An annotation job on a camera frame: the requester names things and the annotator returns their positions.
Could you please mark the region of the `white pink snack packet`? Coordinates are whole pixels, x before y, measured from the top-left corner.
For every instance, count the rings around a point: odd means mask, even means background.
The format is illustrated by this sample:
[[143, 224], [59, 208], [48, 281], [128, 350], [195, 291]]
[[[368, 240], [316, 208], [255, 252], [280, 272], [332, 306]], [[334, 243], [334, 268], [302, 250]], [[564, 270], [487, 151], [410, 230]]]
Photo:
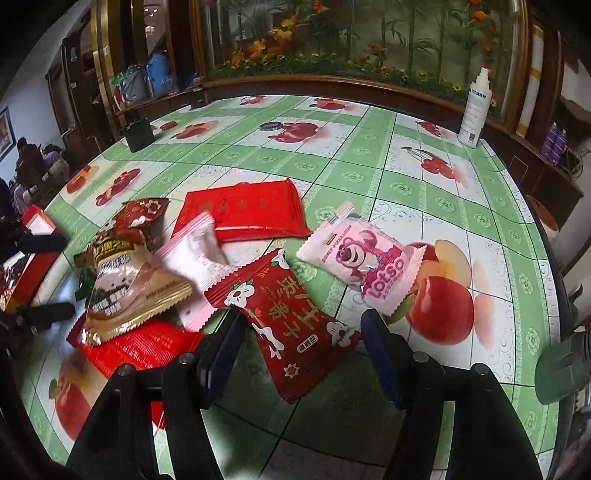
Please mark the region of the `white pink snack packet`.
[[215, 221], [202, 212], [154, 253], [156, 264], [186, 278], [192, 285], [189, 297], [175, 305], [185, 330], [201, 330], [215, 308], [204, 292], [238, 267], [230, 265], [215, 236]]

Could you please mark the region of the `blue thermos jug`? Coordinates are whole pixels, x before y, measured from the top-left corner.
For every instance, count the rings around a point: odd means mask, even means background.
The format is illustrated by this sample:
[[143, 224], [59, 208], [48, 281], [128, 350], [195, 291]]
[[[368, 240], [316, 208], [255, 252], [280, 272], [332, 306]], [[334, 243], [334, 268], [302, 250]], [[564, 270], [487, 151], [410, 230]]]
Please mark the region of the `blue thermos jug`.
[[154, 97], [168, 95], [173, 90], [173, 81], [166, 51], [154, 51], [146, 65], [146, 72]]

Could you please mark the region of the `red gift box tray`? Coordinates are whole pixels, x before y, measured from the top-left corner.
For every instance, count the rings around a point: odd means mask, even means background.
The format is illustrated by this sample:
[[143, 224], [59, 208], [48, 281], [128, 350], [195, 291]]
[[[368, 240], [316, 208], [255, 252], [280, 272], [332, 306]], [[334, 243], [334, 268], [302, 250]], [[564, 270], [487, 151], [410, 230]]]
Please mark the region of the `red gift box tray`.
[[[38, 206], [31, 206], [23, 220], [35, 235], [57, 231], [51, 218]], [[19, 307], [28, 305], [58, 255], [58, 252], [18, 252], [6, 260], [1, 265], [1, 310], [13, 314]]]

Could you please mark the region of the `green fruit print tablecloth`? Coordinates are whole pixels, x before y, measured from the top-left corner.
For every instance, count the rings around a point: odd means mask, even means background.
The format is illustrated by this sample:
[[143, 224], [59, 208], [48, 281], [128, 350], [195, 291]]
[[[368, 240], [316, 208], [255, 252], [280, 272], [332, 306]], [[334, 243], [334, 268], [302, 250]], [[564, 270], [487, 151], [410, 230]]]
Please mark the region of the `green fruit print tablecloth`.
[[[63, 190], [49, 216], [71, 242], [35, 301], [70, 301], [73, 257], [126, 200], [169, 200], [160, 240], [169, 239], [187, 193], [290, 179], [316, 228], [342, 203], [397, 240], [445, 241], [465, 255], [476, 322], [456, 345], [394, 324], [410, 345], [459, 368], [489, 365], [548, 474], [557, 405], [541, 404], [535, 367], [560, 338], [549, 250], [525, 197], [487, 143], [467, 148], [431, 122], [332, 98], [237, 97], [168, 115], [145, 150], [117, 143], [91, 163], [83, 184]], [[273, 386], [256, 337], [245, 336], [219, 401], [204, 413], [221, 472], [229, 479], [378, 479], [403, 415], [381, 393], [362, 352], [303, 399], [287, 404]]]

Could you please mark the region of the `beige brown snack packet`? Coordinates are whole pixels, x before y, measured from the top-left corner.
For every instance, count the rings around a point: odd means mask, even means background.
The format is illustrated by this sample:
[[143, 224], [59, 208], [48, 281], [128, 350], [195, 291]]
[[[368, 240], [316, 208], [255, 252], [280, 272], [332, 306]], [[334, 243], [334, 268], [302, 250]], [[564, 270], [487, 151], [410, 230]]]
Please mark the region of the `beige brown snack packet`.
[[156, 266], [142, 242], [105, 234], [91, 243], [96, 280], [90, 294], [81, 341], [102, 345], [188, 298], [192, 285]]

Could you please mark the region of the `white red stool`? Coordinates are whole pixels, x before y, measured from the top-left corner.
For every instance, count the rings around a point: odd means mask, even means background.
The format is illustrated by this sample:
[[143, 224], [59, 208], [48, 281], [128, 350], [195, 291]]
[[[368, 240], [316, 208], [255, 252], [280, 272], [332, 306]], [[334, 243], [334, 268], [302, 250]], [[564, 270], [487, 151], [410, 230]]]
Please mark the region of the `white red stool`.
[[533, 196], [528, 195], [527, 200], [530, 206], [533, 208], [537, 218], [541, 222], [541, 225], [544, 228], [549, 241], [554, 243], [560, 233], [560, 229], [556, 220], [550, 211]]

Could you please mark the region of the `red flower snack packet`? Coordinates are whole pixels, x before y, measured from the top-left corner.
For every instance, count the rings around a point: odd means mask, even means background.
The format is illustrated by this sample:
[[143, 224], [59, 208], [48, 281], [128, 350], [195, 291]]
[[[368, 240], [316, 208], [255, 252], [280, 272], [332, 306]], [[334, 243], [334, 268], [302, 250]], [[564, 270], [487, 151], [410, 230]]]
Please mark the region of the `red flower snack packet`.
[[205, 291], [214, 308], [236, 308], [253, 330], [284, 401], [294, 403], [352, 351], [362, 335], [315, 304], [283, 249], [244, 265]]

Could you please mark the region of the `red ribbed foil packet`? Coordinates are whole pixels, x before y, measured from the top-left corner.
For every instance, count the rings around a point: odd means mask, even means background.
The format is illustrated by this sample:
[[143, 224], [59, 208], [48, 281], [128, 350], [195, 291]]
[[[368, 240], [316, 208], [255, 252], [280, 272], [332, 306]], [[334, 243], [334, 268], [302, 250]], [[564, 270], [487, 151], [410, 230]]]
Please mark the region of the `red ribbed foil packet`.
[[204, 335], [186, 331], [158, 318], [102, 345], [90, 347], [82, 342], [85, 318], [81, 316], [66, 337], [73, 351], [60, 366], [54, 399], [61, 427], [75, 440], [106, 380], [123, 365], [147, 370], [168, 364], [178, 355], [191, 352]]

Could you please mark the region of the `grey flashlight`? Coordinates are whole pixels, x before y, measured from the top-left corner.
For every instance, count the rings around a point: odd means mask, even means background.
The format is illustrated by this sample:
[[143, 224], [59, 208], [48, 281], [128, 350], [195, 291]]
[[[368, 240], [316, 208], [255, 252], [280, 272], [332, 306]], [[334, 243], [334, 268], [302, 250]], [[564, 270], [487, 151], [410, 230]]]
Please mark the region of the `grey flashlight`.
[[535, 390], [543, 405], [576, 394], [589, 382], [589, 330], [574, 332], [568, 339], [547, 348], [538, 359]]

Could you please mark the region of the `black square cup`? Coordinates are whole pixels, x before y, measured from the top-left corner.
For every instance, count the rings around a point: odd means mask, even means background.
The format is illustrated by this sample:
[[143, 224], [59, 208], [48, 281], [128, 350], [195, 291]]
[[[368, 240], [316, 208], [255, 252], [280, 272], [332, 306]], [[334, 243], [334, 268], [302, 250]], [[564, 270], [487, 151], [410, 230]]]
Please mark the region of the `black square cup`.
[[124, 129], [124, 138], [131, 153], [139, 152], [155, 140], [152, 127], [146, 118], [127, 124]]

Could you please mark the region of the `flower bamboo display window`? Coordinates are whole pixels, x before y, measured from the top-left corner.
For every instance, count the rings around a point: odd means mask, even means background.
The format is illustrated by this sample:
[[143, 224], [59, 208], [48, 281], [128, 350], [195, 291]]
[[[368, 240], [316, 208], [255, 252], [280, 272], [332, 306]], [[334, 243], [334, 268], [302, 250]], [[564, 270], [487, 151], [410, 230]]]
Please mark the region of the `flower bamboo display window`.
[[527, 58], [523, 1], [203, 1], [200, 14], [214, 79], [360, 78], [462, 105], [486, 69], [498, 120]]

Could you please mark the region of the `dark red star packet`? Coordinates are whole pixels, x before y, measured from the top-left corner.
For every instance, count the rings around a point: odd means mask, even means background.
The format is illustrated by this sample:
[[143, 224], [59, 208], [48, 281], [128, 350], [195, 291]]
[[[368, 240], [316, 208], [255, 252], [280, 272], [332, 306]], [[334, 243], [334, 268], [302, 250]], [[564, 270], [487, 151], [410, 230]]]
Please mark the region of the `dark red star packet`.
[[169, 200], [146, 197], [129, 200], [95, 234], [96, 240], [114, 237], [134, 244], [143, 244], [150, 252], [155, 250], [154, 232], [162, 223]]

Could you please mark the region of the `purple bottles pair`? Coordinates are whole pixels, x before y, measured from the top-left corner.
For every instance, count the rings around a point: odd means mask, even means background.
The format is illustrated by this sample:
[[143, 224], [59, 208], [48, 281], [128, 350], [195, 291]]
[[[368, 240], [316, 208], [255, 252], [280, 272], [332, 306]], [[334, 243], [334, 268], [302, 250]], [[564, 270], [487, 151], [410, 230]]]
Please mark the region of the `purple bottles pair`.
[[553, 122], [544, 139], [541, 155], [553, 165], [557, 165], [567, 148], [567, 134], [564, 129], [559, 129], [556, 122]]

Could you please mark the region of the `white spray bottle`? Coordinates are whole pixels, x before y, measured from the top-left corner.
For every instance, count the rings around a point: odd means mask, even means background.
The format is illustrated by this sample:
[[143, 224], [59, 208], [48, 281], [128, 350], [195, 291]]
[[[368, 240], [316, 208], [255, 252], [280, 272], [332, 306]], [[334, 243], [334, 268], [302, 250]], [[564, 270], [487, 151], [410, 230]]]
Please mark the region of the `white spray bottle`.
[[482, 67], [471, 83], [458, 140], [465, 146], [476, 148], [484, 128], [491, 104], [489, 70]]

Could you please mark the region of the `pink Lotso snack packet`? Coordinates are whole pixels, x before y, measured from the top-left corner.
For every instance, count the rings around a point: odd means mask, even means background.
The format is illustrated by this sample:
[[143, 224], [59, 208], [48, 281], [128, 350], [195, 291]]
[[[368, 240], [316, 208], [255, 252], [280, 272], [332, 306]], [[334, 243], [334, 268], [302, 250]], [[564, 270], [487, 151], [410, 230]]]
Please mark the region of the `pink Lotso snack packet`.
[[358, 290], [367, 305], [391, 316], [410, 294], [425, 251], [401, 244], [346, 201], [305, 240], [297, 258], [331, 273]]

